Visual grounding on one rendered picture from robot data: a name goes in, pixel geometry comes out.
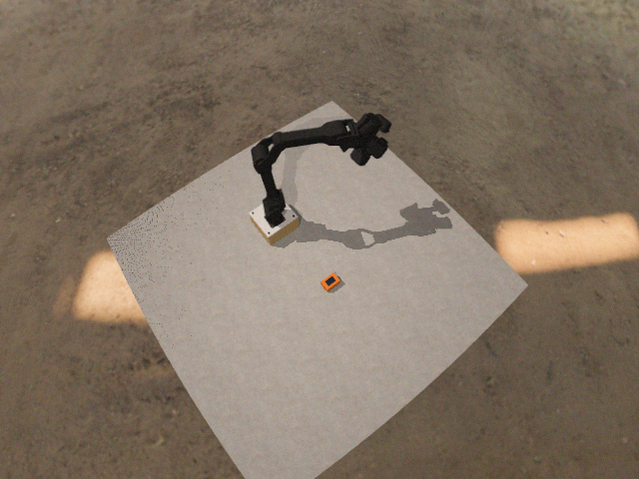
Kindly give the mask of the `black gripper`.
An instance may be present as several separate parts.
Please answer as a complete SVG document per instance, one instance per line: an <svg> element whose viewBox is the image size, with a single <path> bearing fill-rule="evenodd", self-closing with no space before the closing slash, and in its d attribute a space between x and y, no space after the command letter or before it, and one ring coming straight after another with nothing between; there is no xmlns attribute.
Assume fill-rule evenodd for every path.
<svg viewBox="0 0 639 479"><path fill-rule="evenodd" d="M376 114L376 116L381 121L381 127L373 134L373 136L376 136L376 134L378 133L379 130L381 130L384 133L389 132L389 129L391 127L391 122L388 121L381 114ZM369 142L371 140L371 139L368 139L368 138L366 138L365 146L363 146L362 148L354 148L352 150L351 154L349 155L350 158L352 160L354 160L360 166L364 166L368 162L368 160L370 159L370 156L371 156L371 154L368 151L365 150L365 148L368 147Z"/></svg>

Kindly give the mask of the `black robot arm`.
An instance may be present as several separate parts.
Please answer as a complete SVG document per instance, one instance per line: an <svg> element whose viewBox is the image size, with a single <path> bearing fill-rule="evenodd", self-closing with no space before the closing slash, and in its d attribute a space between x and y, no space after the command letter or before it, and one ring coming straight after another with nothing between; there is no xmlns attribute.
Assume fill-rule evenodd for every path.
<svg viewBox="0 0 639 479"><path fill-rule="evenodd" d="M349 127L349 131L346 126ZM358 122L353 119L333 120L320 128L276 132L256 144L251 149L251 153L255 171L261 175L267 191L267 196L263 199L264 218L270 227L273 228L286 220L282 215L286 207L284 195L282 189L276 189L272 173L272 164L277 161L285 148L324 143L329 146L340 146L345 152L349 148L362 148L365 146L366 138L370 136L368 139L371 140L365 150L379 159L388 147L387 140L373 136L380 127L380 119L373 113L368 113L362 115ZM269 151L270 145L274 146Z"/></svg>

